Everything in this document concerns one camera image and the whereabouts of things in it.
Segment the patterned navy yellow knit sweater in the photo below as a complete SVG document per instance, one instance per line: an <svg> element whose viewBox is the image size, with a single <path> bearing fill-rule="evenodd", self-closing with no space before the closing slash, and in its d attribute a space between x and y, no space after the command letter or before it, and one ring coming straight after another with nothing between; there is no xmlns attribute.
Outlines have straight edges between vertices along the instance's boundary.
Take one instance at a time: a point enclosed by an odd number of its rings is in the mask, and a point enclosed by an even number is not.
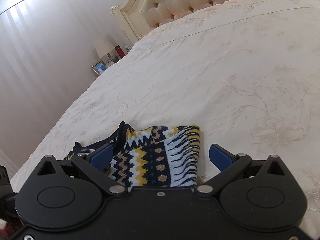
<svg viewBox="0 0 320 240"><path fill-rule="evenodd" d="M88 146L76 142L65 157L89 154L105 144L113 147L111 160L99 160L105 173L131 190L135 186L186 187L197 184L200 128L151 126L138 131L125 122L108 138Z"/></svg>

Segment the cream bedspread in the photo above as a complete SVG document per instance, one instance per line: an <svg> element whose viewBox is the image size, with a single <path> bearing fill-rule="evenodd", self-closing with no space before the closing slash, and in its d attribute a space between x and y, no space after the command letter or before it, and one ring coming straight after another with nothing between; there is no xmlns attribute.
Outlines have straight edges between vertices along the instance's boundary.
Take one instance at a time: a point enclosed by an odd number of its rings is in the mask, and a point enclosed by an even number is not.
<svg viewBox="0 0 320 240"><path fill-rule="evenodd" d="M280 156L308 199L301 227L319 236L319 0L232 0L162 25L98 77L11 179L19 191L44 155L61 159L120 122L198 125L208 150Z"/></svg>

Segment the gold framed photo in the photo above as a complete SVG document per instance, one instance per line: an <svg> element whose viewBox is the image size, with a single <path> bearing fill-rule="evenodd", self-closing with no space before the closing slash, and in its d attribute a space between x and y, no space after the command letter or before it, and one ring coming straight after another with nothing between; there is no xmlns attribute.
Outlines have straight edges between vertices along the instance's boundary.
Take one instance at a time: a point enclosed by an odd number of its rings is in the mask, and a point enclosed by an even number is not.
<svg viewBox="0 0 320 240"><path fill-rule="evenodd" d="M104 64L104 62L102 60L98 61L96 64L94 64L91 69L93 70L93 72L95 72L95 74L97 76L100 76L101 74L103 74L103 72L105 70L107 70L106 65Z"/></svg>

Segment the red bottle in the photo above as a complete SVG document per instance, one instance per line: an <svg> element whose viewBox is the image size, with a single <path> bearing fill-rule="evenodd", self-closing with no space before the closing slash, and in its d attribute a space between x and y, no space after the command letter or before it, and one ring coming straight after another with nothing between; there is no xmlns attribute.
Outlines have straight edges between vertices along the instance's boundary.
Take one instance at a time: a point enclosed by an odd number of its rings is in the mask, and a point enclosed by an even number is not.
<svg viewBox="0 0 320 240"><path fill-rule="evenodd" d="M125 53L119 45L115 46L114 49L121 59L125 57Z"/></svg>

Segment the white table lamp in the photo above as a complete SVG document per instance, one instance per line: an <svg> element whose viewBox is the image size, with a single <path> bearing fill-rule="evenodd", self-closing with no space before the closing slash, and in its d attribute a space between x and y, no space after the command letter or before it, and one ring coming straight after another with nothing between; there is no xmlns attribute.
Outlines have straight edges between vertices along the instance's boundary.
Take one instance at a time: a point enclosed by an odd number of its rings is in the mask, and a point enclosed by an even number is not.
<svg viewBox="0 0 320 240"><path fill-rule="evenodd" d="M99 59L102 60L105 57L110 58L113 56L114 46L106 37L97 37L94 41L94 46Z"/></svg>

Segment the small white picture frame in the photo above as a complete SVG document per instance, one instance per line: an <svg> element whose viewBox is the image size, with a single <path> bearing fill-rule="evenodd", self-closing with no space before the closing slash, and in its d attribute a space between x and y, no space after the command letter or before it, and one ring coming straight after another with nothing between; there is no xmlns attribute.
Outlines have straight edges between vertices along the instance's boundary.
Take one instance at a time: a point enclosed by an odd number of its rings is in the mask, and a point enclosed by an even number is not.
<svg viewBox="0 0 320 240"><path fill-rule="evenodd" d="M129 48L129 46L126 46L124 49L126 50L126 52L127 52L127 53L129 53L129 52L130 52L130 48Z"/></svg>

